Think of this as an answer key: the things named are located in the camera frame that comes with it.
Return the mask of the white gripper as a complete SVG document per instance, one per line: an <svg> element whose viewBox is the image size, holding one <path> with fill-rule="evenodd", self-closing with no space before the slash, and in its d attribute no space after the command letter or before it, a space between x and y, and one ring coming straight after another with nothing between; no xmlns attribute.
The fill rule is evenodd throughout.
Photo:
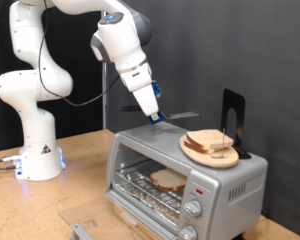
<svg viewBox="0 0 300 240"><path fill-rule="evenodd" d="M131 69L122 71L120 77L124 85L130 92L133 93L143 113L151 118L152 121L157 121L159 107L152 87L151 69L148 63Z"/></svg>

